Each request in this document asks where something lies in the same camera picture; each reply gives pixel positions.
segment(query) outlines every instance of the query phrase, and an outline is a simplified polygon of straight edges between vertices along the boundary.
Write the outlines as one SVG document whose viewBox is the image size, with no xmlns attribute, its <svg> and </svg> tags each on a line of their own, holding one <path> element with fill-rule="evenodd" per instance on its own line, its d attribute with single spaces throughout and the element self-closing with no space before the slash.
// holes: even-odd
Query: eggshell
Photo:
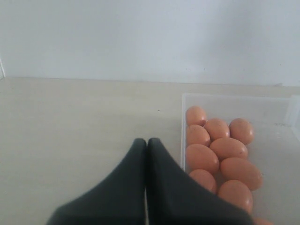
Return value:
<svg viewBox="0 0 300 225">
<path fill-rule="evenodd" d="M 229 127 L 224 120 L 213 118 L 206 121 L 204 128 L 210 135 L 211 140 L 216 140 L 221 137 L 229 137 Z"/>
<path fill-rule="evenodd" d="M 210 145 L 210 135 L 200 125 L 191 125 L 186 129 L 186 142 L 190 144 Z"/>
<path fill-rule="evenodd" d="M 218 196 L 248 213 L 252 212 L 252 193 L 245 184 L 238 180 L 229 180 L 225 182 L 220 187 Z"/>
<path fill-rule="evenodd" d="M 211 174 L 215 174 L 220 166 L 216 154 L 202 144 L 191 144 L 186 148 L 186 162 L 192 170 L 203 169 Z"/>
<path fill-rule="evenodd" d="M 274 225 L 270 221 L 261 218 L 254 218 L 255 225 Z"/>
<path fill-rule="evenodd" d="M 194 124 L 204 126 L 206 119 L 206 112 L 196 105 L 188 108 L 188 110 L 186 111 L 186 123 L 188 126 Z"/>
<path fill-rule="evenodd" d="M 209 190 L 212 193 L 216 193 L 217 184 L 214 177 L 206 170 L 194 170 L 190 174 L 190 177 L 193 178 L 198 184 L 200 184 L 205 189 Z"/>
<path fill-rule="evenodd" d="M 227 180 L 239 180 L 254 191 L 263 184 L 262 173 L 259 169 L 242 158 L 227 158 L 224 159 L 220 167 L 221 173 Z"/>
<path fill-rule="evenodd" d="M 254 139 L 252 124 L 241 118 L 234 119 L 229 124 L 230 137 L 239 140 L 244 145 L 250 144 Z"/>
<path fill-rule="evenodd" d="M 248 158 L 247 147 L 233 138 L 219 138 L 210 144 L 210 149 L 213 150 L 220 161 L 230 157 Z"/>
</svg>

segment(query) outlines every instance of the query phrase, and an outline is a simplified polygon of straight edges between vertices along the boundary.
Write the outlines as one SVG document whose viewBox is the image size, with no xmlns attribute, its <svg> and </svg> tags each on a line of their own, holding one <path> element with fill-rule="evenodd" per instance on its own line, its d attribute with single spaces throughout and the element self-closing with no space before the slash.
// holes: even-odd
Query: clear plastic container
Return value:
<svg viewBox="0 0 300 225">
<path fill-rule="evenodd" d="M 202 107 L 208 119 L 249 120 L 255 139 L 247 146 L 249 161 L 263 173 L 263 186 L 253 192 L 253 216 L 274 224 L 300 225 L 300 96 L 291 98 L 183 94 L 180 166 L 185 161 L 185 112 Z"/>
</svg>

